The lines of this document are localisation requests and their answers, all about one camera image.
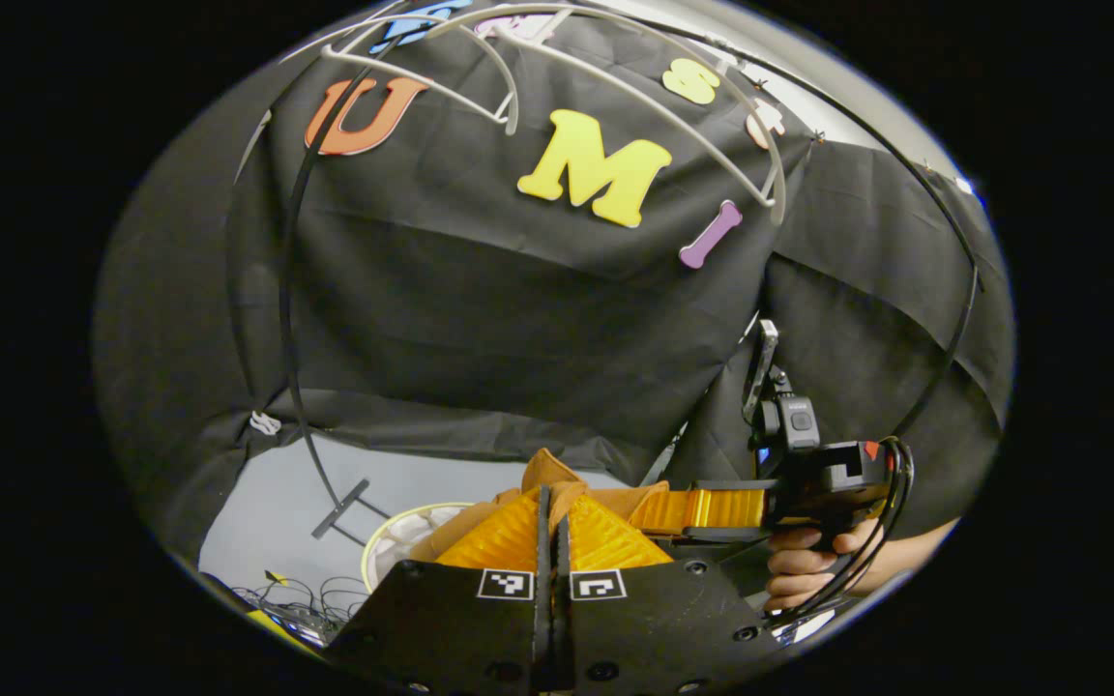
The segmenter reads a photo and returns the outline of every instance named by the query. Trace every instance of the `orange letter u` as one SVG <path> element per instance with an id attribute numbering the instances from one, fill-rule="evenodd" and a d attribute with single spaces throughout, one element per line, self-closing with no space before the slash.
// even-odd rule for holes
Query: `orange letter u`
<path id="1" fill-rule="evenodd" d="M 312 146 L 313 138 L 321 130 L 321 124 L 324 122 L 324 119 L 329 115 L 329 109 L 333 109 L 334 102 L 349 86 L 350 80 L 329 85 L 326 100 L 319 108 L 317 115 L 313 116 L 312 122 L 309 124 L 309 131 L 304 134 L 304 141 L 309 147 Z M 402 118 L 402 114 L 405 112 L 407 107 L 411 106 L 416 94 L 428 89 L 427 85 L 416 82 L 411 78 L 397 77 L 391 79 L 384 86 L 385 89 L 389 89 L 390 96 L 384 98 L 384 104 L 377 111 L 377 118 L 372 119 L 371 124 L 368 124 L 368 128 L 356 130 L 355 133 L 341 130 L 341 124 L 346 119 L 346 114 L 350 114 L 350 108 L 355 105 L 355 100 L 359 99 L 360 94 L 367 92 L 374 87 L 377 87 L 377 80 L 371 78 L 359 84 L 359 87 L 352 92 L 350 99 L 346 100 L 346 105 L 341 108 L 341 114 L 338 114 L 338 120 L 329 129 L 326 138 L 321 144 L 322 155 L 358 155 L 371 150 L 372 147 L 377 147 L 398 127 L 399 119 Z"/>

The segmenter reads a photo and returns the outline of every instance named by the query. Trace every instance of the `finger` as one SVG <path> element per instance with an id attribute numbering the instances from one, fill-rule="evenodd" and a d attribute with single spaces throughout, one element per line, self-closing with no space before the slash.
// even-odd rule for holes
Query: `finger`
<path id="1" fill-rule="evenodd" d="M 827 551 L 779 551 L 768 559 L 768 568 L 774 574 L 808 575 L 823 572 L 837 562 L 836 553 Z"/>
<path id="2" fill-rule="evenodd" d="M 866 543 L 867 538 L 870 537 L 870 532 L 874 531 L 877 523 L 879 523 L 878 519 L 867 520 L 848 532 L 837 535 L 837 538 L 832 539 L 832 550 L 839 553 L 853 553 L 853 551 L 861 549 L 862 543 Z"/>
<path id="3" fill-rule="evenodd" d="M 779 575 L 768 584 L 768 594 L 773 597 L 802 595 L 805 591 L 821 590 L 832 581 L 832 574 L 821 575 Z"/>
<path id="4" fill-rule="evenodd" d="M 768 540 L 768 547 L 773 551 L 810 549 L 811 546 L 814 546 L 814 542 L 819 541 L 819 537 L 822 537 L 819 533 L 819 529 L 800 526 L 800 528 L 778 531 Z"/>
<path id="5" fill-rule="evenodd" d="M 805 591 L 803 595 L 790 595 L 786 597 L 771 597 L 764 602 L 764 611 L 776 611 L 776 609 L 791 609 L 801 602 L 814 597 L 814 591 Z"/>

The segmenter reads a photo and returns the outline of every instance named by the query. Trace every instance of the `yellow bellows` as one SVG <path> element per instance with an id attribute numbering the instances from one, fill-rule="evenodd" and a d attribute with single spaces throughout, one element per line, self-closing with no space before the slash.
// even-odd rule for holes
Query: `yellow bellows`
<path id="1" fill-rule="evenodd" d="M 631 516 L 647 533 L 680 535 L 688 526 L 760 526 L 764 490 L 678 490 L 653 494 Z"/>

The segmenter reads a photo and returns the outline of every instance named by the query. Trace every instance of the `yellow letter m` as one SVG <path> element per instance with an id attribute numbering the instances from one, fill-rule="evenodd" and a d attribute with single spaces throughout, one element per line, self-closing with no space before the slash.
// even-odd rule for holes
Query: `yellow letter m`
<path id="1" fill-rule="evenodd" d="M 605 157 L 600 122 L 587 114 L 557 109 L 553 119 L 557 130 L 536 171 L 518 180 L 518 190 L 545 202 L 560 198 L 560 173 L 567 170 L 569 202 L 583 206 L 597 190 L 609 185 L 605 195 L 592 203 L 592 212 L 623 226 L 638 226 L 638 207 L 662 168 L 673 156 L 651 140 L 635 140 Z"/>

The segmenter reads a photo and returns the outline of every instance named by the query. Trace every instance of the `black mount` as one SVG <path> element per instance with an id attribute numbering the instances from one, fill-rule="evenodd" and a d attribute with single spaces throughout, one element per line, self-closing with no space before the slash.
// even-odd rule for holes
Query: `black mount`
<path id="1" fill-rule="evenodd" d="M 324 648 L 391 693 L 714 693 L 759 677 L 781 645 L 714 560 L 570 569 L 569 519 L 536 572 L 403 560 Z"/>
<path id="2" fill-rule="evenodd" d="M 340 526 L 338 526 L 338 520 L 341 519 L 341 516 L 344 516 L 346 510 L 350 510 L 350 507 L 352 507 L 353 503 L 355 502 L 359 502 L 360 506 L 368 508 L 368 510 L 377 512 L 378 516 L 381 516 L 384 519 L 390 519 L 389 514 L 385 514 L 385 512 L 381 511 L 375 506 L 372 506 L 371 502 L 363 500 L 362 498 L 363 490 L 367 489 L 368 489 L 368 480 L 367 479 L 360 480 L 359 483 L 355 484 L 355 488 L 350 489 L 350 493 L 348 493 L 345 498 L 341 499 L 341 502 L 338 502 L 338 507 L 334 508 L 331 512 L 329 512 L 326 519 L 321 520 L 321 523 L 317 525 L 317 528 L 312 530 L 312 536 L 315 539 L 321 539 L 322 537 L 324 537 L 324 535 L 326 535 L 329 530 L 332 529 L 338 533 L 343 535 L 343 537 L 345 537 L 346 539 L 350 539 L 355 543 L 359 543 L 359 546 L 362 546 L 363 549 L 367 549 L 368 547 L 367 542 L 359 540 L 359 538 L 355 537 L 355 535 L 350 533 L 345 529 L 342 529 Z"/>

